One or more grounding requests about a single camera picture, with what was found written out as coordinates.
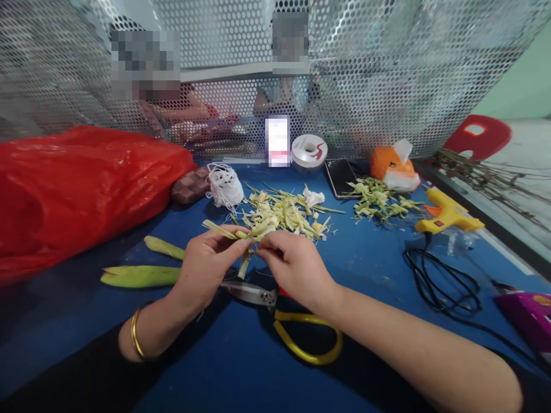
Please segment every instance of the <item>left hand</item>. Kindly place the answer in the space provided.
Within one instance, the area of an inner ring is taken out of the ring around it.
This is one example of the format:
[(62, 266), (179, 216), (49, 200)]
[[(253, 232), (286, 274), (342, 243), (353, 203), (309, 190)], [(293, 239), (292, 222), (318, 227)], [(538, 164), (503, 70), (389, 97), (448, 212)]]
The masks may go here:
[[(250, 232), (237, 225), (221, 227), (231, 233)], [(213, 230), (191, 239), (185, 249), (180, 277), (169, 295), (197, 313), (203, 311), (212, 302), (226, 271), (250, 244), (250, 239), (234, 241)]]

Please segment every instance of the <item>gold bangle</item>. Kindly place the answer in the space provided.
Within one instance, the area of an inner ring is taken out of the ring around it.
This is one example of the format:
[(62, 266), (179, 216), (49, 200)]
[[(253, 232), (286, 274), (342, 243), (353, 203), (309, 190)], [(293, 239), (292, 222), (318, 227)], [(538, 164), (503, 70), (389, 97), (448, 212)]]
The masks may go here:
[(136, 335), (136, 324), (138, 322), (138, 314), (139, 314), (139, 311), (144, 308), (146, 305), (149, 305), (151, 304), (153, 301), (147, 301), (146, 303), (143, 303), (140, 307), (138, 307), (136, 309), (136, 312), (134, 313), (134, 315), (132, 316), (132, 328), (131, 328), (131, 332), (132, 332), (132, 342), (134, 343), (134, 348), (136, 349), (136, 352), (138, 353), (140, 359), (142, 361), (147, 361), (148, 358), (145, 357), (145, 354), (143, 353), (142, 351), (142, 348), (139, 346), (139, 343), (138, 343), (138, 337)]

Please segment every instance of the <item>white tape roll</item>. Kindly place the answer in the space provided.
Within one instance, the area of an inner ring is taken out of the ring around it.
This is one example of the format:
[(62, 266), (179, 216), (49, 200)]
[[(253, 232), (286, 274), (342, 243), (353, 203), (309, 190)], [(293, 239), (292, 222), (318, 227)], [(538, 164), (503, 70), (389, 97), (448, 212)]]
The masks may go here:
[(327, 144), (319, 136), (300, 135), (293, 142), (291, 160), (303, 168), (318, 168), (327, 158), (327, 150)]

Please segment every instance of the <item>red plastic stool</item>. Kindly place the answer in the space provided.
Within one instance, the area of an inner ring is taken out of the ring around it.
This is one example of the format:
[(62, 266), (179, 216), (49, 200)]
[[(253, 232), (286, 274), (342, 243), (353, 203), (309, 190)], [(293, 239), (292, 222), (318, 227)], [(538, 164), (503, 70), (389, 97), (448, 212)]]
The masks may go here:
[(511, 136), (511, 128), (500, 120), (469, 115), (449, 137), (444, 147), (457, 153), (471, 150), (473, 161), (484, 161), (502, 150), (511, 140)]

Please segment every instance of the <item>phone screen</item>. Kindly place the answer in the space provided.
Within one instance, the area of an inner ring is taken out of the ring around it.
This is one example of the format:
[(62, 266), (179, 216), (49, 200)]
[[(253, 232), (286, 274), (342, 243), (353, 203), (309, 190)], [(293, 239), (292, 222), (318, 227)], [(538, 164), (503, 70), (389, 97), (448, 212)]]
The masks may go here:
[(289, 119), (287, 115), (266, 118), (266, 148), (269, 166), (289, 166)]
[(348, 182), (356, 182), (356, 175), (346, 159), (328, 159), (325, 161), (325, 167), (329, 174), (329, 181), (333, 187), (335, 197), (349, 196), (353, 188)]

